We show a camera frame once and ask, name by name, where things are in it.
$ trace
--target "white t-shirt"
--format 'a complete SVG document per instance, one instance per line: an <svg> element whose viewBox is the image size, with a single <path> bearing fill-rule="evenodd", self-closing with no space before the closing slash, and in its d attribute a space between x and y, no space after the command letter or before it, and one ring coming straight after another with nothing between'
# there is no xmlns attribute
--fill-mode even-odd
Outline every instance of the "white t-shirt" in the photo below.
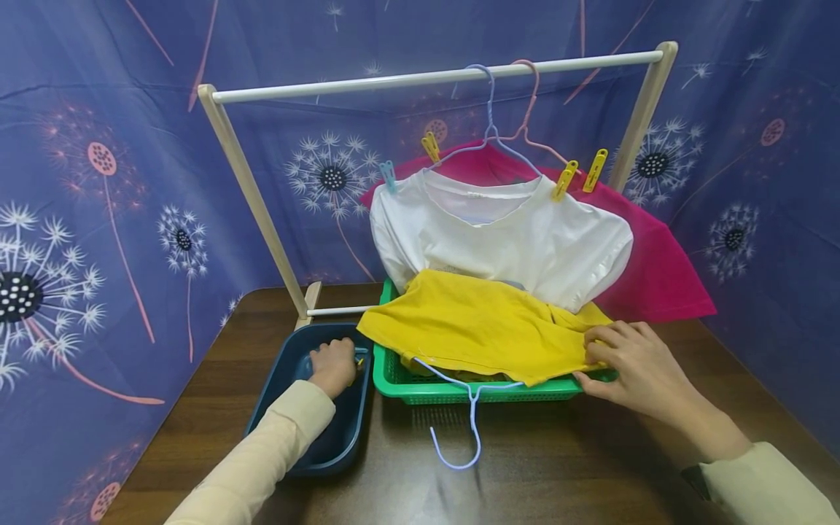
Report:
<svg viewBox="0 0 840 525"><path fill-rule="evenodd" d="M548 177L479 187L422 170L376 188L370 226L400 293L426 268L506 281L570 312L624 271L630 226L565 195L551 200Z"/></svg>

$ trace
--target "table surface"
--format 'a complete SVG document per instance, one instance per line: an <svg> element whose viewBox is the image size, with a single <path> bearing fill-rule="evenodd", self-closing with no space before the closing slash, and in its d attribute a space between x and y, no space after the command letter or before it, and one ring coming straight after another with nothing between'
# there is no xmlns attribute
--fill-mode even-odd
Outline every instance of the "table surface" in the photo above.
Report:
<svg viewBox="0 0 840 525"><path fill-rule="evenodd" d="M328 286L320 307L373 304L381 287ZM162 523L242 438L295 314L283 290L239 304L105 519ZM770 441L840 508L840 466L699 322L655 327L698 389L755 441ZM465 405L409 407L377 393L354 466L284 480L255 523L726 523L680 478L696 452L669 428L600 400L488 403L478 465Z"/></svg>

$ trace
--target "white horizontal bar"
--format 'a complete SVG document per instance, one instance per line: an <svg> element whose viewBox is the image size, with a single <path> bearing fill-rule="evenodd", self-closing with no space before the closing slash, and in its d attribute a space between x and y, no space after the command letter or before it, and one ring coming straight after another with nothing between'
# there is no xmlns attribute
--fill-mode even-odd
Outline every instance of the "white horizontal bar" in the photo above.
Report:
<svg viewBox="0 0 840 525"><path fill-rule="evenodd" d="M643 51L641 53L625 53L623 55L587 56L584 58L570 58L565 60L548 60L536 62L534 65L540 73L556 73L558 71L577 71L581 69L597 69L600 67L632 66L634 64L652 64L662 60L662 51ZM493 66L490 68L493 76L531 75L531 68L524 64L509 66ZM374 78L359 78L332 82L316 82L313 84L297 84L295 86L254 87L251 89L234 89L226 92L215 92L213 101L219 104L231 102L251 102L269 98L311 97L315 95L329 95L365 91L368 89L391 89L392 87L423 86L427 84L443 84L445 82L463 82L486 79L484 71L477 69L456 69L450 71L431 71L429 73L412 73L410 75L378 76Z"/></svg>
<svg viewBox="0 0 840 525"><path fill-rule="evenodd" d="M307 315L311 318L314 318L319 315L341 315L342 313L362 313L368 308L372 308L373 306L368 307L339 307L339 308L315 308L314 310L307 310Z"/></svg>

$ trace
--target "hand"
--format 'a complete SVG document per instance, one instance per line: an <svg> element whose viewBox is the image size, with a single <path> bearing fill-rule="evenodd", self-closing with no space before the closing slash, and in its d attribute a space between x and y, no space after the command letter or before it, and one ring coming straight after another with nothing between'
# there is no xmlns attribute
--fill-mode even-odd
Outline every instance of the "hand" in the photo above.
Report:
<svg viewBox="0 0 840 525"><path fill-rule="evenodd" d="M618 371L611 383L582 372L575 379L583 391L646 414L680 430L706 459L734 459L752 444L729 417L697 391L668 346L646 323L618 321L595 327L584 337L588 362Z"/></svg>
<svg viewBox="0 0 840 525"><path fill-rule="evenodd" d="M350 338L333 339L309 352L312 377L309 382L335 399L356 377L355 345Z"/></svg>

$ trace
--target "person's left hand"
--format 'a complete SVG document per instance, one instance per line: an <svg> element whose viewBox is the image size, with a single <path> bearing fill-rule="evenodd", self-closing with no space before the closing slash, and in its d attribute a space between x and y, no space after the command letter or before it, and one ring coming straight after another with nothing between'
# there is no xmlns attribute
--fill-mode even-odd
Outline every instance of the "person's left hand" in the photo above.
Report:
<svg viewBox="0 0 840 525"><path fill-rule="evenodd" d="M356 377L355 345L350 338L333 339L309 353L312 377L309 382L318 386L330 399L335 399Z"/></svg>

